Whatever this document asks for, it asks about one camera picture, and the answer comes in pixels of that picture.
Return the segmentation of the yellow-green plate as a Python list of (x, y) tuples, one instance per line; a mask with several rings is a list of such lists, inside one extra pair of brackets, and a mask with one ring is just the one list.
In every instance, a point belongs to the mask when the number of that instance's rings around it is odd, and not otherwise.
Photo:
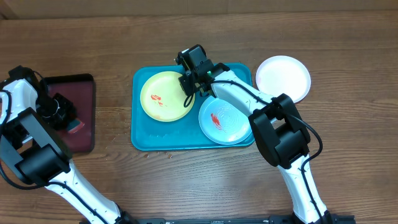
[(153, 75), (145, 82), (140, 102), (148, 116), (157, 121), (172, 122), (189, 113), (195, 97), (187, 107), (184, 107), (187, 96), (178, 80), (181, 76), (180, 73), (166, 71)]

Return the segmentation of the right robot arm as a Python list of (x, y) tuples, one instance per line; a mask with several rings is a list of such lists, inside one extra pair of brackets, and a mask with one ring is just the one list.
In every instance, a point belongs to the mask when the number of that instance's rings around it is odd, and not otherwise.
[(294, 223), (332, 223), (310, 169), (316, 157), (309, 153), (310, 136), (320, 136), (302, 120), (292, 99), (260, 92), (225, 64), (214, 64), (201, 45), (179, 52), (175, 62), (185, 70), (179, 79), (187, 96), (185, 106), (200, 91), (225, 100), (248, 117), (259, 152), (283, 176), (293, 202)]

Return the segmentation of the green and red sponge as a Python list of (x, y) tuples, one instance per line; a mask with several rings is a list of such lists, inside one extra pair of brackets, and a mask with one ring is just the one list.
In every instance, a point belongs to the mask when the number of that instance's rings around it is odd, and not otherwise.
[(67, 132), (69, 134), (73, 134), (76, 133), (77, 131), (79, 131), (81, 128), (84, 127), (84, 123), (79, 120), (79, 119), (74, 119), (73, 121), (69, 122), (67, 125)]

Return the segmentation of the white plate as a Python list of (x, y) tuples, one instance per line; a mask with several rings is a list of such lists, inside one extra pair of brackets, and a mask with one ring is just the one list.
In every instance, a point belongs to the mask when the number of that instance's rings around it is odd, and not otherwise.
[(296, 58), (276, 55), (263, 61), (256, 71), (258, 89), (272, 96), (283, 93), (294, 103), (303, 100), (312, 81), (307, 67)]

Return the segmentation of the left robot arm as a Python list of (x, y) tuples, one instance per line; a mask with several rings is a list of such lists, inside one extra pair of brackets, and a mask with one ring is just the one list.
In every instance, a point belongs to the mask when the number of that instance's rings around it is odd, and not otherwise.
[(1, 176), (17, 189), (46, 188), (58, 194), (87, 223), (136, 223), (76, 168), (58, 132), (75, 133), (84, 124), (72, 101), (59, 93), (49, 95), (49, 83), (55, 80), (19, 65), (1, 82), (1, 162), (23, 184), (15, 183), (5, 172)]

